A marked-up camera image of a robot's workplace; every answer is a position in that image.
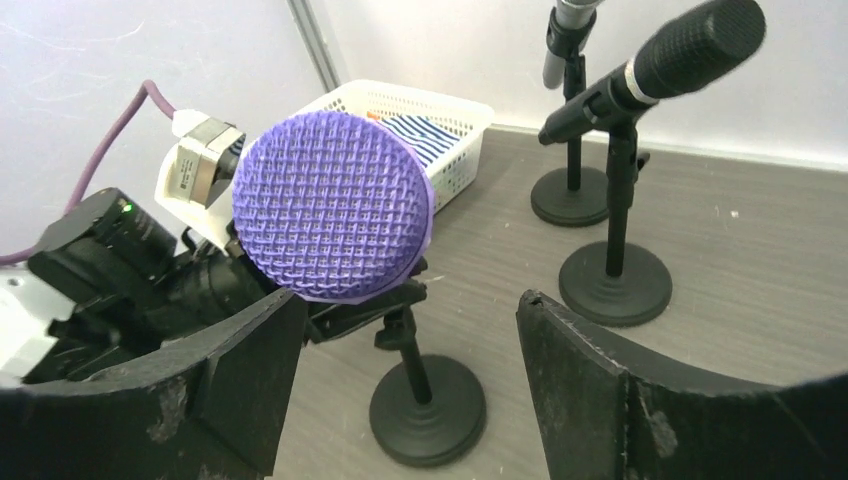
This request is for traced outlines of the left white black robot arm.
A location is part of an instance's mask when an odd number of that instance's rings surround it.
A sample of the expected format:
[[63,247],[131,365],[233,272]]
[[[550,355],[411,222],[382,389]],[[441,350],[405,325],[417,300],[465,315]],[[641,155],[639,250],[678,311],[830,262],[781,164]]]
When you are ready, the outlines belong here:
[[54,343],[23,369],[26,383],[81,380],[211,326],[269,292],[309,302],[305,338],[323,343],[382,318],[375,345],[398,351],[419,398],[429,382],[411,308],[431,233],[425,197],[238,197],[225,244],[181,241],[122,191],[94,194],[43,233],[28,269],[67,296]]

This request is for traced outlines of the purple microphone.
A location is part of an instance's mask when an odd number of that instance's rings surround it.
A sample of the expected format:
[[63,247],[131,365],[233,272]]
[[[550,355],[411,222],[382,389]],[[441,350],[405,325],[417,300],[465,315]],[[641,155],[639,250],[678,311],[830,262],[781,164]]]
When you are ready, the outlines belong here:
[[434,208],[416,152],[382,125],[337,111],[265,131],[232,183],[247,258],[312,302],[359,304],[406,281],[430,244]]

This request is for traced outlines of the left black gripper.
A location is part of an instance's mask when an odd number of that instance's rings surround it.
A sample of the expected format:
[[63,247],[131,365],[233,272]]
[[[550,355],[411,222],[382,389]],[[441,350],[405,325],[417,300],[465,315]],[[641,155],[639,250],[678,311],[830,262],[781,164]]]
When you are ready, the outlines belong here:
[[377,319],[425,300],[426,285],[415,277],[427,269],[427,260],[420,258],[402,284],[357,305],[309,302],[309,321],[302,345],[343,338]]

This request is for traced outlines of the silver microphone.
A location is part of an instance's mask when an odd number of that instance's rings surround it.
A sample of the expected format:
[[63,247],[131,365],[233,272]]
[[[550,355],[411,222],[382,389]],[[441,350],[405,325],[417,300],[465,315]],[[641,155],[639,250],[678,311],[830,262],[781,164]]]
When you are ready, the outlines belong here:
[[565,78],[566,60],[579,55],[596,21],[602,1],[554,2],[546,32],[547,53],[542,81],[548,90],[560,87]]

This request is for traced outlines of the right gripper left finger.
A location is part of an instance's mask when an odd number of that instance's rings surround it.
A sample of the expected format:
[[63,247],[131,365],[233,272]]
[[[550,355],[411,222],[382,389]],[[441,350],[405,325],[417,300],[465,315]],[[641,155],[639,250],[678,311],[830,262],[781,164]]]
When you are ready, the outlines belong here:
[[86,380],[3,388],[2,477],[270,476],[307,320],[277,291]]

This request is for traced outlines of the black mic stand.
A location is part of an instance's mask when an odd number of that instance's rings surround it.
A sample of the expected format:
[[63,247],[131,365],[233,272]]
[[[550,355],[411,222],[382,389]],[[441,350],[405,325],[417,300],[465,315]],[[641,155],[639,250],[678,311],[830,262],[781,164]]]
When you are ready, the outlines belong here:
[[[586,88],[585,57],[566,60],[563,96],[569,101]],[[582,139],[567,143],[566,166],[543,175],[531,191],[533,212],[543,221],[564,227],[596,225],[608,217],[604,174],[582,168]]]
[[378,382],[369,405],[373,436],[391,459],[412,468],[448,465],[471,451],[487,424],[482,384],[463,363],[423,355],[412,309],[384,317],[375,347],[401,362]]
[[654,253],[627,241],[628,215],[644,158],[633,122],[609,131],[607,153],[607,239],[587,244],[563,262],[559,293],[565,305],[596,324],[613,328],[642,325],[670,304],[670,271]]

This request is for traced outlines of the black microphone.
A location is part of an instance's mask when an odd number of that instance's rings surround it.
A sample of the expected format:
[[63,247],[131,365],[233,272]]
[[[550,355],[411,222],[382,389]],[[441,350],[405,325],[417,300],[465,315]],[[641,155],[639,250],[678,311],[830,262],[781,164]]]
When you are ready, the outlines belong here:
[[666,22],[627,62],[551,113],[542,145],[635,128],[660,101],[698,92],[754,55],[766,36],[756,1],[707,1]]

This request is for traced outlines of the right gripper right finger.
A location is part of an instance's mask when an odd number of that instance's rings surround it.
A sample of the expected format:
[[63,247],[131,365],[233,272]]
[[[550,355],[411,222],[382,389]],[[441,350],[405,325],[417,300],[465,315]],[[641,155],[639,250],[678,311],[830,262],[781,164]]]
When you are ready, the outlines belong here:
[[517,329],[553,479],[843,479],[847,377],[779,387],[708,371],[537,291]]

